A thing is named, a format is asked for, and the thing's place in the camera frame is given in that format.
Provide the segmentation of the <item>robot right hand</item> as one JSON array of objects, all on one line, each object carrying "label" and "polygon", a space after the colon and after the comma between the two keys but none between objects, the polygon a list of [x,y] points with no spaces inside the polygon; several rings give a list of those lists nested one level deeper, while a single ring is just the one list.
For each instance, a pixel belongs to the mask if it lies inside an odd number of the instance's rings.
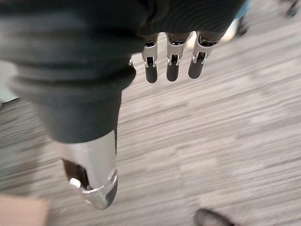
[{"label": "robot right hand", "polygon": [[166,77],[175,81],[185,43],[196,32],[189,77],[204,62],[242,0],[3,0],[0,58],[14,64],[9,81],[55,140],[69,183],[105,209],[117,187],[117,126],[122,91],[141,53],[155,83],[158,35],[167,39]]}]

